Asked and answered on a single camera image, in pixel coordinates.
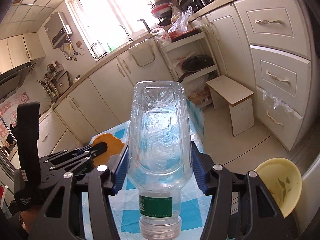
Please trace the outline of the range hood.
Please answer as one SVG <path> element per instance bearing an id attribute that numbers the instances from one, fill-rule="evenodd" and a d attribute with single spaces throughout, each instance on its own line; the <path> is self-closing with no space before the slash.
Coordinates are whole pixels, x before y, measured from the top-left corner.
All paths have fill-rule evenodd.
<path id="1" fill-rule="evenodd" d="M 1 103 L 16 93 L 16 90 L 23 85 L 25 78 L 33 70 L 35 65 L 36 61 L 27 62 L 18 67 L 12 68 L 4 74 L 1 74 Z"/>

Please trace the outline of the white lower cabinets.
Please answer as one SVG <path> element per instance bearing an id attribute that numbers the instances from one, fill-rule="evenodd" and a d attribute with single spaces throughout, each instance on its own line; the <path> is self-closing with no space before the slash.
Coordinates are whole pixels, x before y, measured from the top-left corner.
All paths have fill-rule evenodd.
<path id="1" fill-rule="evenodd" d="M 140 81 L 172 80 L 153 38 L 119 54 L 67 90 L 40 117 L 40 157 L 90 142 L 130 119 L 133 88 Z"/>

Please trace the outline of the small white stool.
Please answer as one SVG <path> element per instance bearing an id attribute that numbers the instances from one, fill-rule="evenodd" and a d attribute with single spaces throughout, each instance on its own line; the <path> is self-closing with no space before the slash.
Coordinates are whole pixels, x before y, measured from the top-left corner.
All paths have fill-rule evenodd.
<path id="1" fill-rule="evenodd" d="M 206 82 L 214 109 L 227 105 L 231 115 L 232 132 L 236 137 L 254 126 L 253 91 L 225 75 Z"/>

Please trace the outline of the stacked bowls on counter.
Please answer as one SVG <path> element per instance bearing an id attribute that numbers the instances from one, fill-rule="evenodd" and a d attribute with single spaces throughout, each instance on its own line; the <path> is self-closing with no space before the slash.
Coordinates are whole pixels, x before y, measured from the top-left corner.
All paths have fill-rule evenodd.
<path id="1" fill-rule="evenodd" d="M 150 0 L 151 14 L 154 18 L 159 20 L 160 26 L 167 26 L 171 24 L 172 8 L 170 3 L 172 0 Z"/>

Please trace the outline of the wall water heater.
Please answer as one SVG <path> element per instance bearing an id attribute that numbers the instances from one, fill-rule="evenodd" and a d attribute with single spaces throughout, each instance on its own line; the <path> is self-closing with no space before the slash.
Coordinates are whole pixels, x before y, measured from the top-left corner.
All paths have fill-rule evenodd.
<path id="1" fill-rule="evenodd" d="M 44 25 L 44 29 L 54 49 L 68 43 L 70 36 L 73 35 L 63 12 L 60 11 L 51 14 L 50 19 Z"/>

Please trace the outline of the faucet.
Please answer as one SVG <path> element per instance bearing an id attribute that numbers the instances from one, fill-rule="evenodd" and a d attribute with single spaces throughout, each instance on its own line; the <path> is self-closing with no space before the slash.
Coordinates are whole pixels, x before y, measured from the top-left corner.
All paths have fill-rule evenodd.
<path id="1" fill-rule="evenodd" d="M 128 40 L 129 40 L 129 42 L 133 42 L 133 39 L 132 39 L 131 36 L 129 35 L 129 32 L 127 31 L 127 29 L 126 29 L 123 25 L 121 25 L 121 24 L 118 24 L 118 26 L 120 26 L 120 27 L 123 29 L 123 31 L 125 32 L 125 34 L 126 34 Z"/>

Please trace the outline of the upper wall cabinets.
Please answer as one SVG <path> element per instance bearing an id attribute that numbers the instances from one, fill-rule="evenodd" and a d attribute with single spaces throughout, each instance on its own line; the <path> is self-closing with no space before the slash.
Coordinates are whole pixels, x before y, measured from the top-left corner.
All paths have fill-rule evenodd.
<path id="1" fill-rule="evenodd" d="M 37 33 L 1 40 L 1 74 L 28 62 L 39 65 L 46 57 Z"/>

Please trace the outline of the clear plastic bottle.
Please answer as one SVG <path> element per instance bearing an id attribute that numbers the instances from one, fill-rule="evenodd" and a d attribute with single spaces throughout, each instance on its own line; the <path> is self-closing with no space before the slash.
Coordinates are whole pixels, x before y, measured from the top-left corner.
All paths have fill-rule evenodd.
<path id="1" fill-rule="evenodd" d="M 140 233 L 175 239 L 181 191 L 193 175 L 187 101 L 175 81 L 141 81 L 133 91 L 128 178 L 139 191 Z"/>

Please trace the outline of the yellow plastic basin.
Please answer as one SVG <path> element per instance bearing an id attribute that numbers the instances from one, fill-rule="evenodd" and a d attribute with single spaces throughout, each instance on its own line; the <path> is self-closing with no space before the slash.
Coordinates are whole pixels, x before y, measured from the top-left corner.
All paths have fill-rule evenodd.
<path id="1" fill-rule="evenodd" d="M 302 176 L 298 167 L 289 159 L 272 158 L 254 171 L 266 185 L 283 216 L 291 214 L 302 192 Z"/>

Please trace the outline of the black pan on shelf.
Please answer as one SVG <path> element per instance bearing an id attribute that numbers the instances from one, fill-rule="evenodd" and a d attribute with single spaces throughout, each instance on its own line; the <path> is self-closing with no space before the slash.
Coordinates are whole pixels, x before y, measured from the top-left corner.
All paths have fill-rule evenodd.
<path id="1" fill-rule="evenodd" d="M 210 56 L 197 55 L 186 59 L 182 64 L 183 74 L 179 77 L 178 82 L 181 83 L 188 75 L 199 72 L 207 67 L 213 66 L 214 61 Z"/>

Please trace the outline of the white shelf rack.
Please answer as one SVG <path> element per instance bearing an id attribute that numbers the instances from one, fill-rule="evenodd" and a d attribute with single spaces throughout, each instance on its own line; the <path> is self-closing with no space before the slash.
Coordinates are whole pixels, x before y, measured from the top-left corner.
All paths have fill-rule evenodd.
<path id="1" fill-rule="evenodd" d="M 188 75 L 181 82 L 187 99 L 198 108 L 212 104 L 212 97 L 206 82 L 220 76 L 220 71 L 206 33 L 196 29 L 191 34 L 184 35 L 171 42 L 164 40 L 159 35 L 155 36 L 155 39 L 175 81 L 178 81 L 183 74 L 182 64 L 189 57 L 207 55 L 213 59 L 213 66 Z"/>

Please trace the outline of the clear plastic bag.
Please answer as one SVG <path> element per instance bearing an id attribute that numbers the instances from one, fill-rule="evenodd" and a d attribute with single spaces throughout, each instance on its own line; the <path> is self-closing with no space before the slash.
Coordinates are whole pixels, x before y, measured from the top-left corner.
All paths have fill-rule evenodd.
<path id="1" fill-rule="evenodd" d="M 168 33 L 171 38 L 187 32 L 189 17 L 193 14 L 192 6 L 188 6 L 186 11 L 180 11 L 176 6 L 172 6 L 171 23 Z"/>

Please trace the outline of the white drawer cabinet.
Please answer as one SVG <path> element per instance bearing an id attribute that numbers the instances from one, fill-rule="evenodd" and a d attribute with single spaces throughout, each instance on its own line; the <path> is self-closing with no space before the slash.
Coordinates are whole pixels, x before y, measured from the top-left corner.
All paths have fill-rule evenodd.
<path id="1" fill-rule="evenodd" d="M 292 150 L 316 118 L 318 70 L 302 0 L 236 0 L 191 26 L 208 37 L 220 73 L 254 92 L 257 118 Z"/>

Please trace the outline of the large orange peel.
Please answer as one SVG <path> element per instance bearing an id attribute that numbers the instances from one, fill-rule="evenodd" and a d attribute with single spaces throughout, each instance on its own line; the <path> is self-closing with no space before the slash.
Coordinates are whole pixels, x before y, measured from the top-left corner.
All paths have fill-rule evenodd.
<path id="1" fill-rule="evenodd" d="M 100 142 L 105 142 L 107 144 L 107 150 L 101 155 L 93 158 L 94 167 L 98 167 L 99 165 L 106 165 L 109 158 L 113 155 L 119 154 L 125 144 L 118 138 L 116 138 L 111 133 L 104 133 L 97 136 L 93 142 L 92 146 L 99 144 Z"/>

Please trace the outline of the white refrigerator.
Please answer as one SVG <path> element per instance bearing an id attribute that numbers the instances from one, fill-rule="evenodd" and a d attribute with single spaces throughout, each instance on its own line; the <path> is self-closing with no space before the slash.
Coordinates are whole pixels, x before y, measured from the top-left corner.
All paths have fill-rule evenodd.
<path id="1" fill-rule="evenodd" d="M 296 207 L 299 226 L 303 232 L 319 209 L 319 155 L 302 177 L 302 192 Z"/>

